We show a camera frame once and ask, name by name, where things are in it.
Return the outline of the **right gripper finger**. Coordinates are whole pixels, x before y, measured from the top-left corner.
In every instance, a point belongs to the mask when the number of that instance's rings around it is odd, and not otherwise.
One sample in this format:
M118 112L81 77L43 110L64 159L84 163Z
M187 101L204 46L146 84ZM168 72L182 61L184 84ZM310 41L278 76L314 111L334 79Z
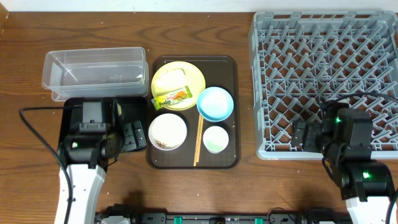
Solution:
M316 128L312 124L307 124L303 135L302 149L306 152L316 151Z
M296 120L293 122L292 146L299 146L303 143L303 136L305 134L306 122Z

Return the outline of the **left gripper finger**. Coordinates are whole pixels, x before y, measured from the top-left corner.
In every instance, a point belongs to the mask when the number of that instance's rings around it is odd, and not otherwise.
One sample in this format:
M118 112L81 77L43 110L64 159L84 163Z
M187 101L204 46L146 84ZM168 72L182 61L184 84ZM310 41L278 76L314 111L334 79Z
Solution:
M136 139L136 148L137 149L145 148L147 143L142 123L139 120L133 122L133 128L134 128L134 136Z
M123 152L134 151L136 149L136 140L133 133L132 124L128 123L123 126L124 146Z

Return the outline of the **pink bowl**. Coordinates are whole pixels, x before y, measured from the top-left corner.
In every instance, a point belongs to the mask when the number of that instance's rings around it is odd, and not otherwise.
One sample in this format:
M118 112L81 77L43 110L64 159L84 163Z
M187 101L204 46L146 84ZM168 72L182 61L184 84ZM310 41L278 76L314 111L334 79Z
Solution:
M154 147L159 149L156 139L167 141L174 145L173 149L162 151L171 151L183 144L187 137L187 125L185 121L178 115L166 113L157 116L149 126L149 139Z

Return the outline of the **green snack wrapper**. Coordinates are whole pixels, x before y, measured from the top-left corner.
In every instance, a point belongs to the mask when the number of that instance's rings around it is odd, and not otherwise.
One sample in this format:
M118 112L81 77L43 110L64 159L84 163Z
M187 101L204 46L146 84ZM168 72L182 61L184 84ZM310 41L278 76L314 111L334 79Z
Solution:
M163 95L155 96L153 100L153 104L155 109L159 110L161 108L165 108L166 106L172 106L179 104L183 100L187 98L191 98L192 93L188 86L184 86L182 88L176 89L174 91L170 91Z

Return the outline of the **white cup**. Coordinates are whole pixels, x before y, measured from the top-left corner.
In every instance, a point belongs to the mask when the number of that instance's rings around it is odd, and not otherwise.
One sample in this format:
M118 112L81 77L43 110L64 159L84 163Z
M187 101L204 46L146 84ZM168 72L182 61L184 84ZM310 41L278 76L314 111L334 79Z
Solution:
M210 153L218 154L228 146L229 136L222 127L211 126L203 133L203 143Z

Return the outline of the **pile of rice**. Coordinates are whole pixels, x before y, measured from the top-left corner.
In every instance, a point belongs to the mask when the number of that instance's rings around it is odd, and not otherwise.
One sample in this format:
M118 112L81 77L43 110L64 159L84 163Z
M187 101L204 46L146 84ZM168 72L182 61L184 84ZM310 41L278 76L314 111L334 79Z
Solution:
M165 150L169 150L169 149L173 149L175 146L172 145L171 143L167 142L167 141L162 141L160 139L156 139L156 144L158 145L159 149L165 149Z

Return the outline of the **white napkin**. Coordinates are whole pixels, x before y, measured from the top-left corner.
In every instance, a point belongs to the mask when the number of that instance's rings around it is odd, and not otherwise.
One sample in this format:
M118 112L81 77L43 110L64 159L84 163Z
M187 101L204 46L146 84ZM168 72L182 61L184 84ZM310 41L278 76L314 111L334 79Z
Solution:
M187 84L183 69L173 69L159 74L155 78L154 90L157 93L166 93L184 87Z

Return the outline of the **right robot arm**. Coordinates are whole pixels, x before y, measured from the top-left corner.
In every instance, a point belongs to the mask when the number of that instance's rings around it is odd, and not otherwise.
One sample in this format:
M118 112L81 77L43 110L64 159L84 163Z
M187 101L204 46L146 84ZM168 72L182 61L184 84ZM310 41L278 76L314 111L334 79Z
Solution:
M322 154L322 165L340 189L353 223L397 223L397 189L385 164L372 159L369 119L337 120L327 131L294 122L292 144Z

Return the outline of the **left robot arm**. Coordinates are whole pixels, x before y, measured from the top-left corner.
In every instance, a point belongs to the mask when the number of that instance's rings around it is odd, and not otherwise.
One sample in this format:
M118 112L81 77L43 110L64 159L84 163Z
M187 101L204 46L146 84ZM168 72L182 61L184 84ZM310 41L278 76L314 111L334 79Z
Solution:
M64 104L56 223L94 222L108 167L120 154L147 146L146 118L146 103L139 100L71 99Z

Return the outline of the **black tray bin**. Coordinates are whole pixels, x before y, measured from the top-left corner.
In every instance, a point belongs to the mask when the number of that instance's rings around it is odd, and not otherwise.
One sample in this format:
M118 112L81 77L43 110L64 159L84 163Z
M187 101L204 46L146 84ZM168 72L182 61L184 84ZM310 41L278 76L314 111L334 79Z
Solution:
M65 102L66 110L62 116L62 127L58 140L58 148L67 152L70 157L85 157L92 150L98 149L102 158L102 142L105 134L83 134L79 132L82 122L84 101L118 102L122 108L122 128L125 124L139 120L143 130L146 130L147 102L143 97L119 97L119 98L71 98Z

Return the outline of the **dark brown serving tray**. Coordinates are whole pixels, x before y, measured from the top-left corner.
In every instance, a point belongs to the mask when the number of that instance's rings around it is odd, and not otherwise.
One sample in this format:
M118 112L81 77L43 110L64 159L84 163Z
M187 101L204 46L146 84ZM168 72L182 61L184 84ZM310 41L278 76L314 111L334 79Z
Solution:
M153 64L146 158L156 169L229 169L239 161L238 69L229 56Z

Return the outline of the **yellow plate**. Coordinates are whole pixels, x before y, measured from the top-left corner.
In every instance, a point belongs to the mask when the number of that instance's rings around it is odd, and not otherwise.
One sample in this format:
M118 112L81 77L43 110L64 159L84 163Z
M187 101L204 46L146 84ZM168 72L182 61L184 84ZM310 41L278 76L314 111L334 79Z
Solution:
M192 97L187 98L186 100L183 100L179 104L172 105L172 106L166 106L165 108L168 110L173 110L173 111L187 110L196 105L199 94L206 88L206 81L205 81L205 77L204 77L203 73L201 72L201 70L198 67L196 67L192 63L176 61L176 62L170 62L170 63L166 63L165 65L162 65L154 73L154 76L152 77L152 82L151 82L152 96L155 97L158 95L165 94L165 93L157 93L154 90L155 78L157 78L160 73L166 72L169 70L173 70L173 69L183 69L184 70L184 72L186 74L186 79L187 79L186 86L189 87L189 89L192 93Z

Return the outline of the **clear plastic bin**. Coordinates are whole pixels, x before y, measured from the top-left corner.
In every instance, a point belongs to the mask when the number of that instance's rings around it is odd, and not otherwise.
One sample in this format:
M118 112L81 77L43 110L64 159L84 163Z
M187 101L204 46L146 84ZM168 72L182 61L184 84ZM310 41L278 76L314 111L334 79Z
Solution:
M54 101L146 96L149 67L142 47L58 50L45 56L42 87Z

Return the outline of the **light blue bowl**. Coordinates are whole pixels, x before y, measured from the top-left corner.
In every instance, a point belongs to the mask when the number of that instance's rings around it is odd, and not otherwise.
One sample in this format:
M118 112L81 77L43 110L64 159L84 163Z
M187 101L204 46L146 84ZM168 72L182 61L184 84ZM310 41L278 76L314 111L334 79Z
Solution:
M198 97L197 110L206 121L217 123L226 120L234 110L234 100L224 88L205 88Z

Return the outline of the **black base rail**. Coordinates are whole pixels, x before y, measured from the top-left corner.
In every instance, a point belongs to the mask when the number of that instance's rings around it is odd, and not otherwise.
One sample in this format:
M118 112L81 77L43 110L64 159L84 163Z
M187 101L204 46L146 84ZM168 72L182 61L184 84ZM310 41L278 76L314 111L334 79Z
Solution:
M329 208L310 208L303 212L288 211L280 207L266 214L240 215L194 213L140 213L128 205L115 204L103 213L97 213L94 223L130 224L353 224L350 216Z

